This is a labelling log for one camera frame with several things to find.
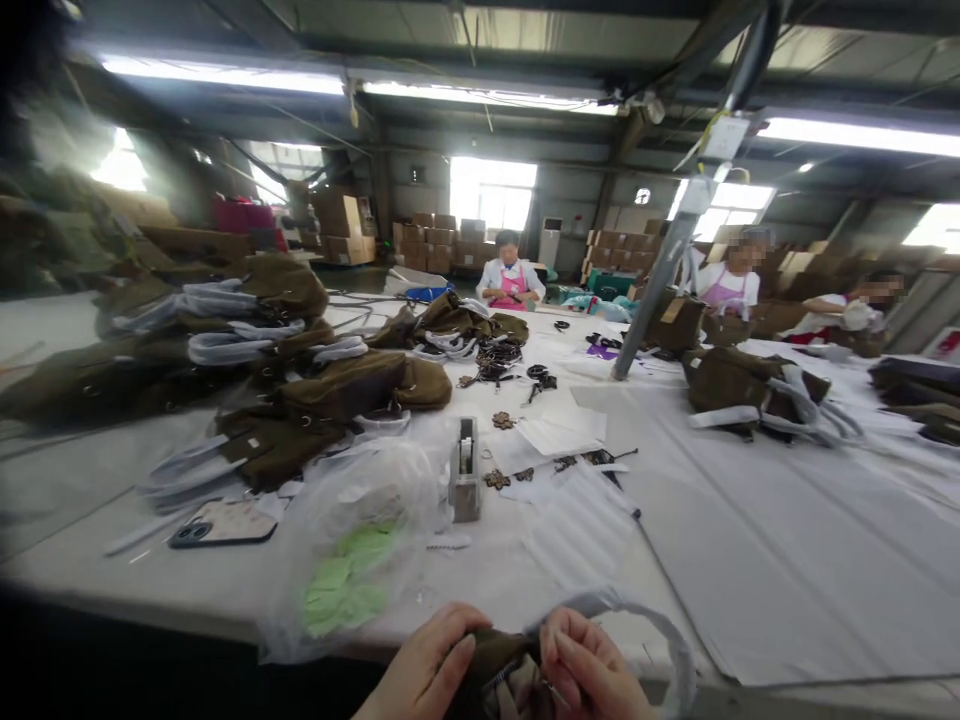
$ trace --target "woman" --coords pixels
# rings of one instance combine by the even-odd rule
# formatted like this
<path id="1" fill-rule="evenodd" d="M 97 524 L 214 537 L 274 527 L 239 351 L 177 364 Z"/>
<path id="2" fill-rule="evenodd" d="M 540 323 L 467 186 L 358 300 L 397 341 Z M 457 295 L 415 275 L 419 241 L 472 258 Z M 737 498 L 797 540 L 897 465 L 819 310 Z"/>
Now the woman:
<path id="1" fill-rule="evenodd" d="M 707 265 L 697 273 L 697 294 L 708 306 L 707 315 L 716 314 L 723 306 L 726 314 L 740 315 L 743 307 L 757 304 L 760 276 L 753 269 L 763 262 L 769 235 L 766 229 L 757 230 L 745 230 L 724 262 Z"/>
<path id="2" fill-rule="evenodd" d="M 808 310 L 803 319 L 787 332 L 783 341 L 794 345 L 826 343 L 830 329 L 862 330 L 867 327 L 876 332 L 883 329 L 883 313 L 876 309 L 903 289 L 903 275 L 896 270 L 876 270 L 864 276 L 856 288 L 846 295 L 821 295 L 803 303 Z"/>
<path id="3" fill-rule="evenodd" d="M 477 297 L 490 307 L 502 310 L 526 310 L 528 300 L 542 300 L 547 289 L 533 265 L 520 260 L 520 236 L 513 230 L 501 230 L 497 233 L 497 247 L 500 258 L 483 266 Z"/>

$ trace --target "zipper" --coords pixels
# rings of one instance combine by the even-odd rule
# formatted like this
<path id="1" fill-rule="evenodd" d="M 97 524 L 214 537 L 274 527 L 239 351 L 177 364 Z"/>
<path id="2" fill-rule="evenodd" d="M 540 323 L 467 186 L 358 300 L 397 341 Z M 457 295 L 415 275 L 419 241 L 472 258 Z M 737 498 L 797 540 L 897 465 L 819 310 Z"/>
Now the zipper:
<path id="1" fill-rule="evenodd" d="M 500 670 L 500 672 L 498 672 L 496 675 L 490 678 L 490 680 L 488 680 L 483 684 L 483 687 L 480 688 L 480 697 L 483 697 L 484 695 L 487 694 L 487 692 L 489 692 L 490 690 L 495 688 L 497 685 L 502 683 L 506 679 L 507 675 L 512 673 L 518 667 L 520 667 L 519 660 L 511 660 L 506 665 L 504 665 L 503 668 Z"/>

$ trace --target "person's hand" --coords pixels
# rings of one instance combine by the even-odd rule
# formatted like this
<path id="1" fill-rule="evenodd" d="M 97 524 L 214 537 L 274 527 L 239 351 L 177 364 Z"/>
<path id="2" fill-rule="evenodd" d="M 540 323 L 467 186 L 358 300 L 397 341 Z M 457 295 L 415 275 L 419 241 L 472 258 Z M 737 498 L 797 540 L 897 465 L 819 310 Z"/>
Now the person's hand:
<path id="1" fill-rule="evenodd" d="M 441 720 L 473 659 L 477 641 L 467 633 L 491 626 L 466 603 L 440 608 L 403 644 L 354 720 Z"/>
<path id="2" fill-rule="evenodd" d="M 569 608 L 557 608 L 540 628 L 540 667 L 569 707 L 559 720 L 652 720 L 640 682 L 613 640 Z"/>

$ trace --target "window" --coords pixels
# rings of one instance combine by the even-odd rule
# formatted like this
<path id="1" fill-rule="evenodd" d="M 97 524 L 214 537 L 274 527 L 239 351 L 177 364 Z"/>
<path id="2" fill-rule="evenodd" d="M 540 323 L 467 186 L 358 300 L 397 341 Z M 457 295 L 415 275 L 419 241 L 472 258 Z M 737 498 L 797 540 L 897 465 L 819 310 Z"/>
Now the window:
<path id="1" fill-rule="evenodd" d="M 667 220 L 676 217 L 680 199 L 686 191 L 687 181 L 681 180 Z M 763 211 L 767 209 L 775 194 L 776 188 L 720 183 L 713 202 L 710 203 L 710 209 L 700 217 L 694 234 L 700 235 L 698 240 L 713 242 L 724 225 L 753 225 L 763 216 Z"/>
<path id="2" fill-rule="evenodd" d="M 259 165 L 250 163 L 253 179 L 257 181 L 257 195 L 268 205 L 286 205 L 287 190 L 280 183 L 260 169 Z"/>
<path id="3" fill-rule="evenodd" d="M 937 245 L 948 253 L 960 253 L 960 205 L 934 205 L 903 244 Z"/>
<path id="4" fill-rule="evenodd" d="M 522 231 L 536 180 L 536 165 L 451 158 L 450 213 L 483 220 L 488 228 Z"/>
<path id="5" fill-rule="evenodd" d="M 143 184 L 147 173 L 143 169 L 143 163 L 140 162 L 137 151 L 133 149 L 133 141 L 123 128 L 114 130 L 113 149 L 100 163 L 100 167 L 90 173 L 90 176 L 97 182 L 113 185 L 121 190 L 137 192 L 147 190 Z"/>

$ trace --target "bag handle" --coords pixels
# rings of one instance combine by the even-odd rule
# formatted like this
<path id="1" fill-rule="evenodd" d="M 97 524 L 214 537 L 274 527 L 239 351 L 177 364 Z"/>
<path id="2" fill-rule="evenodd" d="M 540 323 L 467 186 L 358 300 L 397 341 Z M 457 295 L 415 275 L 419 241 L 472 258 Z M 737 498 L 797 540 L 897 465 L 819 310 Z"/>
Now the bag handle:
<path id="1" fill-rule="evenodd" d="M 678 720 L 690 714 L 693 701 L 697 695 L 697 669 L 693 662 L 693 652 L 690 650 L 690 646 L 670 618 L 632 598 L 622 597 L 612 585 L 580 592 L 560 603 L 560 606 L 576 610 L 588 619 L 605 612 L 617 612 L 619 610 L 625 610 L 647 618 L 657 629 L 657 632 L 666 638 L 670 661 L 673 663 L 673 678 L 670 680 L 666 695 L 663 698 L 662 715 L 665 720 Z M 547 613 L 537 622 L 527 625 L 523 634 L 531 639 L 538 639 L 540 626 L 546 622 L 549 616 L 550 613 Z"/>

